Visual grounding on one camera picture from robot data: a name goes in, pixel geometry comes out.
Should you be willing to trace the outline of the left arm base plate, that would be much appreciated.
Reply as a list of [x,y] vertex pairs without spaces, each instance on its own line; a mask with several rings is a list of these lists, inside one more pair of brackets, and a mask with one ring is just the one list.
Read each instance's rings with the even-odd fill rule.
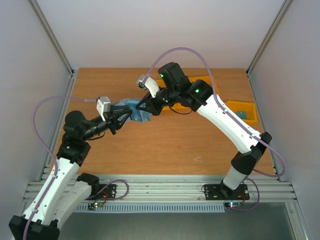
[[96,194],[94,196],[90,196],[86,198],[86,200],[89,201],[96,201],[96,200],[104,200],[105,198],[115,198],[117,193],[117,185],[116,184],[110,184],[106,188],[102,190],[99,194]]

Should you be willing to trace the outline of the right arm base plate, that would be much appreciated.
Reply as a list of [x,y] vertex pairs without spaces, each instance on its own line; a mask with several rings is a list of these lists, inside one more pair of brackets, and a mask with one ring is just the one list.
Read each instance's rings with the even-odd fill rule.
[[249,200],[249,190],[246,184],[240,184],[235,190],[222,189],[220,184],[204,184],[201,187],[207,201],[242,201]]

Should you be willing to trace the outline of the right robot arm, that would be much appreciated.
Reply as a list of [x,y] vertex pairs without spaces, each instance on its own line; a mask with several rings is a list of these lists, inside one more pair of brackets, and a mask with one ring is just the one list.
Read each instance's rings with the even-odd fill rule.
[[155,80],[146,75],[138,79],[136,84],[149,92],[136,109],[158,116],[164,107],[181,104],[213,123],[238,150],[231,160],[228,173],[220,182],[221,195],[225,199],[234,197],[239,185],[251,174],[265,153],[272,136],[246,124],[204,80],[191,82],[178,63],[167,63],[158,70],[158,74],[164,81],[164,87],[159,87]]

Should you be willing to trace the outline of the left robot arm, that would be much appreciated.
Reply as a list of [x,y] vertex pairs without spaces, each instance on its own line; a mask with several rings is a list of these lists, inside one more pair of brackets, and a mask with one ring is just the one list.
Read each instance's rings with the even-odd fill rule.
[[54,166],[41,190],[21,216],[14,215],[9,228],[16,240],[56,240],[60,230],[77,206],[92,200],[97,210],[107,200],[114,200],[112,192],[106,192],[98,176],[82,173],[71,190],[64,194],[71,178],[79,170],[95,140],[106,130],[116,134],[132,114],[128,106],[102,108],[100,116],[87,120],[81,111],[71,111],[65,117],[64,135]]

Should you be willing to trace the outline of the teal card holder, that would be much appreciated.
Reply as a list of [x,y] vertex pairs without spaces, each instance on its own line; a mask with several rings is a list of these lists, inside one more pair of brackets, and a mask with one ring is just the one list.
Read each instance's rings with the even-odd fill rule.
[[130,118],[125,123],[128,123],[130,121],[135,121],[135,122],[151,121],[151,114],[150,113],[136,109],[136,105],[140,101],[141,101],[141,99],[138,99],[138,98],[126,98],[126,99],[120,100],[116,103],[113,103],[112,105],[114,105],[114,106],[127,105],[131,108],[132,114],[130,115]]

